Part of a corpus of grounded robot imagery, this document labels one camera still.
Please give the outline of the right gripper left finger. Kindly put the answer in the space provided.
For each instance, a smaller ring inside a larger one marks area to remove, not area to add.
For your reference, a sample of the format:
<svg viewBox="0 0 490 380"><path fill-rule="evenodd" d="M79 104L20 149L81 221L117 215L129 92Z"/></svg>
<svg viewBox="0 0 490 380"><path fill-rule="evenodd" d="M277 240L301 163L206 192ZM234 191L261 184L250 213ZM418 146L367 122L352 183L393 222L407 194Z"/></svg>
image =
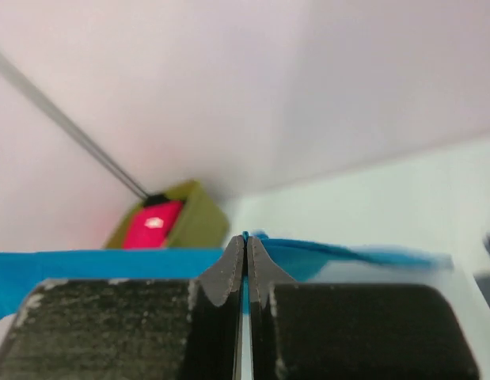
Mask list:
<svg viewBox="0 0 490 380"><path fill-rule="evenodd" d="M0 346L0 379L238 379L245 241L193 279L46 280Z"/></svg>

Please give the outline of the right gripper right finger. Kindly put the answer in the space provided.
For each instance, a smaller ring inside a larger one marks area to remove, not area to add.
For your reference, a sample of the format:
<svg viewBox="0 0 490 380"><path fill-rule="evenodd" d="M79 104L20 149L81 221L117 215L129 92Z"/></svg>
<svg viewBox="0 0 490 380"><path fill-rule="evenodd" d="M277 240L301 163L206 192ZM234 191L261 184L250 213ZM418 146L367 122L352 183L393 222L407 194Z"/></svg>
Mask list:
<svg viewBox="0 0 490 380"><path fill-rule="evenodd" d="M302 283L249 237L255 379L476 379L441 292L414 283Z"/></svg>

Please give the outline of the blue polo shirt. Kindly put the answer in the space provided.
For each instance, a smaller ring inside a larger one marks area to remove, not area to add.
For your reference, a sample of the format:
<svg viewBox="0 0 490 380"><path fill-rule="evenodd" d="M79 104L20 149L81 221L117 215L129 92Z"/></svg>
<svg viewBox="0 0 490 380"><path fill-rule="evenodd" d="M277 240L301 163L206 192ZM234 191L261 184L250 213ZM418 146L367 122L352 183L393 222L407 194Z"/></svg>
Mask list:
<svg viewBox="0 0 490 380"><path fill-rule="evenodd" d="M452 268L446 254L394 246L347 247L269 237L255 233L269 256L297 281L314 278L329 263L357 261L372 265ZM0 253L0 320L15 314L26 295L45 279L184 279L215 264L222 249L75 250Z"/></svg>

